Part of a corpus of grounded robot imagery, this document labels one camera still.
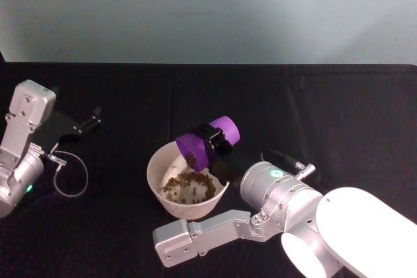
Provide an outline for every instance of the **purple scoop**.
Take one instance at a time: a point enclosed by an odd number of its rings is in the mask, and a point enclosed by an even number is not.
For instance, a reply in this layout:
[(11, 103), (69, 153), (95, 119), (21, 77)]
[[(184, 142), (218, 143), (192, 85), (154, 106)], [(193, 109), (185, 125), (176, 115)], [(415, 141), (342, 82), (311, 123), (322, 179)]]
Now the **purple scoop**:
[[(219, 127), (221, 130), (223, 130), (226, 139), (232, 145), (235, 145), (239, 141), (239, 130), (229, 117), (220, 117), (216, 120), (213, 120), (210, 125), (215, 128)], [(210, 161), (208, 159), (209, 157), (207, 156), (204, 141), (196, 134), (186, 133), (176, 138), (175, 142), (177, 143), (178, 149), (184, 158), (187, 158), (191, 154), (194, 156), (195, 171), (202, 171), (205, 167), (209, 166)]]

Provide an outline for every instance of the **black tablecloth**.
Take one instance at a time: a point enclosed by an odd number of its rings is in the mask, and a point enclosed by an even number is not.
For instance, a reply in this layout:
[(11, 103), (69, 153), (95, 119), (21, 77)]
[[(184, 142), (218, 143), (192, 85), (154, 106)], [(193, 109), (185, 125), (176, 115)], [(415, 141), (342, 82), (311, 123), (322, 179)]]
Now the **black tablecloth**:
[[(316, 165), (308, 183), (318, 190), (362, 188), (417, 222), (415, 66), (12, 63), (0, 69), (4, 114), (25, 79), (59, 86), (55, 108), (76, 120), (101, 105), (103, 125), (63, 147), (89, 168), (84, 196), (54, 192), (47, 166), (0, 220), (3, 277), (301, 277), (279, 236), (239, 240), (174, 268), (154, 251), (153, 229), (174, 218), (147, 185), (147, 162), (191, 123), (222, 115), (238, 125), (243, 153), (288, 152)], [(83, 175), (73, 169), (63, 176), (76, 188)], [(230, 189), (210, 215), (232, 208), (249, 209)]]

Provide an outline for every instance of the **cable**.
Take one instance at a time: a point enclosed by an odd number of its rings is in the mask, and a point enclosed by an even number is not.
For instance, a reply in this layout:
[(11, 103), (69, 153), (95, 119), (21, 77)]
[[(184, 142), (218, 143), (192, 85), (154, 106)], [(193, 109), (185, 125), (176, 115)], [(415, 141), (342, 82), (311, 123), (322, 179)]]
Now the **cable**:
[(71, 152), (67, 152), (67, 151), (54, 151), (54, 153), (62, 153), (62, 154), (66, 154), (68, 156), (72, 156), (73, 158), (76, 158), (81, 163), (81, 165), (83, 166), (84, 171), (85, 171), (85, 185), (84, 185), (84, 188), (79, 193), (75, 193), (73, 195), (70, 195), (68, 193), (65, 193), (61, 189), (59, 189), (59, 187), (57, 185), (57, 177), (58, 177), (58, 173), (60, 171), (60, 167), (57, 168), (57, 170), (55, 171), (55, 174), (53, 176), (53, 186), (54, 186), (55, 190), (58, 191), (58, 193), (60, 195), (63, 195), (64, 197), (67, 197), (67, 198), (76, 198), (76, 197), (79, 197), (80, 195), (82, 195), (85, 192), (85, 190), (87, 190), (87, 186), (89, 185), (89, 171), (87, 169), (87, 166), (85, 166), (85, 163), (83, 162), (83, 160), (79, 156), (77, 156), (77, 155), (75, 155), (75, 154), (73, 154)]

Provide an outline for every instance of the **gray wall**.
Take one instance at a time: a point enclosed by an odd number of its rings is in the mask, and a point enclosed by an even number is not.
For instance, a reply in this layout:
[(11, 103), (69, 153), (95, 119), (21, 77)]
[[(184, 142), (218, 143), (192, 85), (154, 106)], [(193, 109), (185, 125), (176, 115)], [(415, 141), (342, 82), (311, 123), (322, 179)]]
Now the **gray wall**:
[(417, 0), (0, 0), (7, 61), (417, 64)]

